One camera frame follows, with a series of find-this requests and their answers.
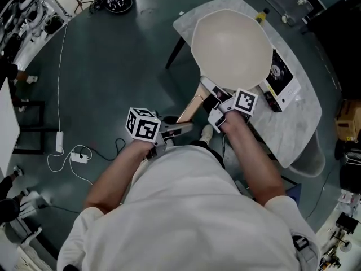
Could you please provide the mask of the brown cardboard box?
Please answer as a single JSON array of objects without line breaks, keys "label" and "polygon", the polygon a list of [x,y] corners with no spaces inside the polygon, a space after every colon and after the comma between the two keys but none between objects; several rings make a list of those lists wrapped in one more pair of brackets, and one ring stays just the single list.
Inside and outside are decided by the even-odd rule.
[{"label": "brown cardboard box", "polygon": [[338,139],[358,142],[361,131],[361,100],[343,100],[335,117]]}]

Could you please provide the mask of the white table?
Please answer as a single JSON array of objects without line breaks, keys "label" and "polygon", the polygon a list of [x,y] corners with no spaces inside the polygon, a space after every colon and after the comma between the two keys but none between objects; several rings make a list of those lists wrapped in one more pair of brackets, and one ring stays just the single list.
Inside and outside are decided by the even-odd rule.
[{"label": "white table", "polygon": [[20,128],[12,104],[8,79],[5,79],[0,89],[0,171],[4,176],[19,134]]}]

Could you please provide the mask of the black metal frame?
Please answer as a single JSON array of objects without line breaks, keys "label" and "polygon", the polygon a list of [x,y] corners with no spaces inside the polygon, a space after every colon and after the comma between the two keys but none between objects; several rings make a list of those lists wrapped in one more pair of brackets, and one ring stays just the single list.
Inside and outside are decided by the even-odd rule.
[{"label": "black metal frame", "polygon": [[20,132],[24,133],[40,133],[40,147],[36,150],[14,148],[13,154],[15,155],[43,155],[45,153],[45,128],[44,114],[45,102],[44,101],[20,101],[14,104],[15,107],[39,107],[39,120],[36,124],[20,125]]}]

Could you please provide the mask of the person's left forearm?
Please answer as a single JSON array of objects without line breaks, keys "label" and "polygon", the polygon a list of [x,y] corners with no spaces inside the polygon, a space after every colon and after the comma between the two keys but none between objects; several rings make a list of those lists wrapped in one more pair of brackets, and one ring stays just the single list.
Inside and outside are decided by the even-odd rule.
[{"label": "person's left forearm", "polygon": [[139,140],[126,146],[93,183],[84,208],[95,207],[106,214],[119,207],[135,172],[152,148],[151,142]]}]

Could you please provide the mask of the grey marble table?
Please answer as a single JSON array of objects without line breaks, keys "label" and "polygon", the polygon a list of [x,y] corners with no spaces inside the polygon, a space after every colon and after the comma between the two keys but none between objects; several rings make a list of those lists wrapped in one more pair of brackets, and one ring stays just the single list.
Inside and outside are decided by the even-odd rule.
[{"label": "grey marble table", "polygon": [[[230,9],[250,17],[257,11],[243,0],[213,0],[183,14],[173,23],[174,29],[188,45],[192,42],[196,23],[209,13]],[[315,133],[322,108],[302,64],[279,32],[264,22],[263,29],[270,42],[300,83],[299,99],[291,101],[285,111],[274,113],[263,97],[257,102],[250,123],[268,146],[280,165],[288,168],[303,152]]]}]

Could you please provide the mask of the white induction cooktop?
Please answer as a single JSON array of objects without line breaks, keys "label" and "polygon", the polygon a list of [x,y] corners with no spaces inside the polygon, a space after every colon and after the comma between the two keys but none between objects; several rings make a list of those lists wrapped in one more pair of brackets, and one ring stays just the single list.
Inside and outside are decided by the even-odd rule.
[{"label": "white induction cooktop", "polygon": [[273,112],[283,112],[301,90],[301,85],[280,56],[273,49],[270,72],[258,85]]}]

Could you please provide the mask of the white storage rack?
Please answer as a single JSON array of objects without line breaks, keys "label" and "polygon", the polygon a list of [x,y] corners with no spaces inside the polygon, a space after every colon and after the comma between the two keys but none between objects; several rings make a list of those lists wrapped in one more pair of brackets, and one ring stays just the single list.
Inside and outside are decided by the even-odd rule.
[{"label": "white storage rack", "polygon": [[71,17],[58,0],[0,0],[0,55],[12,62],[40,49]]}]

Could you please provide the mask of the person's white shoe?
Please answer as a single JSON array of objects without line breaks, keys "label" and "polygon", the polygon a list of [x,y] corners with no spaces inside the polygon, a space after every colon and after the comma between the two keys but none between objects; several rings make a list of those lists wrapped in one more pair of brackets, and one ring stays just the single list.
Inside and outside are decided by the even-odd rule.
[{"label": "person's white shoe", "polygon": [[199,141],[205,142],[208,145],[213,137],[213,132],[214,129],[210,124],[204,126]]}]

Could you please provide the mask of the black clip-on device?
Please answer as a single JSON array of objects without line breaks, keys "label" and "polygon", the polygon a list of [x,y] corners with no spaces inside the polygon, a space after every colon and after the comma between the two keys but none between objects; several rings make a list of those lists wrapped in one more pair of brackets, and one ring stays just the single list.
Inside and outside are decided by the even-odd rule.
[{"label": "black clip-on device", "polygon": [[301,252],[303,249],[305,249],[306,247],[309,246],[309,241],[306,237],[301,236],[301,235],[293,235],[292,236],[293,239],[293,244],[295,246],[295,249],[298,252]]}]

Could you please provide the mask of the white power strip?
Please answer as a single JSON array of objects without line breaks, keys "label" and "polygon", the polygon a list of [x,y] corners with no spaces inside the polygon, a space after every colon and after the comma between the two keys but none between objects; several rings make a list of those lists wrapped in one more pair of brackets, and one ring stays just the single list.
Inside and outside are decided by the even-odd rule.
[{"label": "white power strip", "polygon": [[61,132],[61,131],[58,131],[56,133],[56,146],[55,146],[55,151],[58,152],[58,153],[63,153],[64,152],[63,138],[64,138],[64,133]]},{"label": "white power strip", "polygon": [[73,161],[73,162],[87,164],[87,162],[92,158],[92,156],[93,156],[92,154],[90,154],[90,156],[88,156],[87,154],[71,152],[70,158],[71,158],[71,161]]}]

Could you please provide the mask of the person's white shirt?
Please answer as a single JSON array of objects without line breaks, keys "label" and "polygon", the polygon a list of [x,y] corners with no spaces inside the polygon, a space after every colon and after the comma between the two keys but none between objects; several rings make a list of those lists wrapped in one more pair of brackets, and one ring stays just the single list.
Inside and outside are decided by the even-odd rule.
[{"label": "person's white shirt", "polygon": [[[293,235],[308,239],[298,252]],[[242,195],[198,146],[171,148],[142,170],[123,204],[76,218],[57,271],[316,271],[315,233],[296,202]]]}]

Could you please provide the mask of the person's right forearm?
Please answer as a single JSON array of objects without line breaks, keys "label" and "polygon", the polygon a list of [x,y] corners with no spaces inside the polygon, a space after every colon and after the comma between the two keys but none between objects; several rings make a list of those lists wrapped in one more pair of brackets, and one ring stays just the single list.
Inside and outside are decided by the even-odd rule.
[{"label": "person's right forearm", "polygon": [[238,158],[244,178],[256,201],[265,205],[272,198],[285,196],[281,175],[255,139],[240,112],[229,111],[225,118],[221,129]]}]

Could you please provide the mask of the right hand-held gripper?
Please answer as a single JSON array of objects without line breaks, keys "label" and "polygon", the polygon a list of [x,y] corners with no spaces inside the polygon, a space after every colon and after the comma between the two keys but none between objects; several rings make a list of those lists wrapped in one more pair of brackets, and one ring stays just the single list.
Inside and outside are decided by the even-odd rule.
[{"label": "right hand-held gripper", "polygon": [[231,95],[206,76],[201,76],[200,82],[210,93],[204,100],[203,106],[218,107],[218,109],[212,108],[208,116],[209,124],[217,133],[221,132],[220,127],[226,121],[224,113],[237,110],[246,115],[253,115],[257,94],[238,88],[235,94]]}]

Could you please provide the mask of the green bottle with yellow cap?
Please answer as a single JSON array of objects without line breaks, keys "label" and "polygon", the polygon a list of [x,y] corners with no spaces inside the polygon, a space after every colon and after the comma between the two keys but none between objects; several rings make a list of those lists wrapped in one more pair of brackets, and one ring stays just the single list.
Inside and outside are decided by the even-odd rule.
[{"label": "green bottle with yellow cap", "polygon": [[264,8],[262,12],[259,12],[256,17],[254,18],[258,24],[262,24],[265,20],[267,15],[270,13],[269,8]]}]

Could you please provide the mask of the cream frying pan wooden handle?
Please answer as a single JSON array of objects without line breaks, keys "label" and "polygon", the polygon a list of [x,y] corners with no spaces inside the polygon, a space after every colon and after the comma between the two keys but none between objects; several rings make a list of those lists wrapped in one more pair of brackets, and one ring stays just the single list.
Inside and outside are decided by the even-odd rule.
[{"label": "cream frying pan wooden handle", "polygon": [[200,77],[225,90],[250,90],[264,81],[271,69],[273,48],[254,18],[224,9],[199,19],[191,53]]}]

